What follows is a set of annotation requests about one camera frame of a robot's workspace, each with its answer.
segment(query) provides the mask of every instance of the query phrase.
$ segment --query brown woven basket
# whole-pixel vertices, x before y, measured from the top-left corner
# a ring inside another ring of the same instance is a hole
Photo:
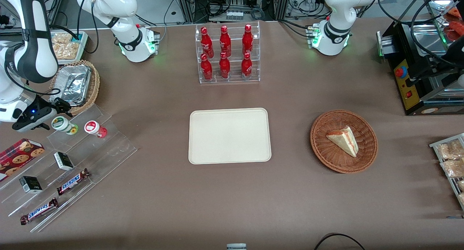
[[[93,64],[86,60],[80,60],[76,62],[72,62],[69,64],[66,64],[66,66],[77,66],[77,65],[86,65],[91,68],[92,74],[90,77],[90,82],[88,83],[88,91],[87,91],[87,96],[86,96],[86,103],[83,106],[80,107],[72,107],[70,112],[75,116],[82,111],[88,109],[90,106],[92,106],[95,103],[95,100],[98,96],[98,88],[100,87],[100,75],[98,75],[98,71],[96,71],[95,67]],[[50,89],[53,88],[55,85],[55,80],[56,80],[56,75],[53,77],[50,83]]]
[[[352,157],[330,141],[329,131],[350,126],[358,143],[359,151]],[[376,159],[378,152],[377,137],[371,126],[351,111],[333,110],[320,115],[310,133],[311,146],[323,164],[340,173],[358,173],[366,170]]]

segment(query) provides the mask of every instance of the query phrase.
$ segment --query red button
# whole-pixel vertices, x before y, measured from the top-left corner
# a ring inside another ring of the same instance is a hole
[[[403,68],[398,68],[398,69],[395,70],[395,76],[397,76],[398,78],[403,76],[404,73],[405,72],[404,72]]]

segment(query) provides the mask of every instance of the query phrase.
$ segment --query table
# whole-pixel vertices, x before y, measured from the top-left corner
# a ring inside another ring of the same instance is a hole
[[[97,104],[140,149],[40,233],[1,214],[2,250],[217,250],[242,242],[296,250],[331,232],[366,249],[462,249],[462,220],[444,218],[462,212],[428,144],[462,133],[464,117],[404,116],[388,63],[377,56],[376,31],[389,24],[359,19],[346,49],[326,57],[283,25],[262,22],[262,81],[232,86],[198,83],[192,25],[169,27],[159,55],[143,63],[126,60],[100,30],[98,52],[87,57],[101,76]],[[270,161],[189,163],[192,111],[253,107],[269,113]],[[376,131],[378,157],[366,171],[335,173],[310,148],[312,122],[332,109],[353,111]],[[0,149],[51,133],[10,127],[0,124]]]

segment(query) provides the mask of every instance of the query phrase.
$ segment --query coca-cola bottle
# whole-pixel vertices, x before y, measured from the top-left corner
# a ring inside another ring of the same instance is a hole
[[[252,34],[252,26],[250,24],[245,25],[245,33],[243,34],[242,38],[242,53],[249,52],[251,53],[253,50],[253,34]]]
[[[205,53],[208,58],[212,58],[214,57],[214,51],[212,50],[212,40],[208,35],[208,29],[206,27],[202,27],[200,31],[202,32],[203,53]]]
[[[227,57],[232,55],[232,46],[231,46],[231,37],[227,32],[227,26],[221,26],[221,38],[219,39],[219,43],[221,44],[221,51],[225,52]]]
[[[221,68],[221,77],[223,79],[228,79],[231,73],[231,63],[227,58],[227,53],[221,53],[221,60],[219,61],[219,67]]]
[[[208,57],[206,54],[202,53],[200,56],[202,58],[202,63],[200,66],[202,67],[202,73],[205,81],[212,81],[212,66],[211,62],[209,62]]]
[[[242,60],[242,79],[249,80],[252,77],[252,61],[250,60],[250,53],[247,52],[243,55]]]

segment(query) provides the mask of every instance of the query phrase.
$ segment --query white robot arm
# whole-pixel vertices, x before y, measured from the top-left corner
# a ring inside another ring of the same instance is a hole
[[[15,122],[13,129],[21,132],[48,128],[44,121],[68,110],[46,102],[21,81],[44,83],[58,70],[45,5],[43,0],[7,1],[20,16],[23,41],[0,41],[0,121]]]
[[[78,0],[78,4],[111,29],[128,60],[141,62],[157,53],[159,35],[132,21],[137,13],[136,0]]]
[[[312,47],[325,55],[333,56],[346,45],[348,35],[356,20],[354,7],[366,6],[374,0],[325,0],[332,8],[330,19],[313,25]]]

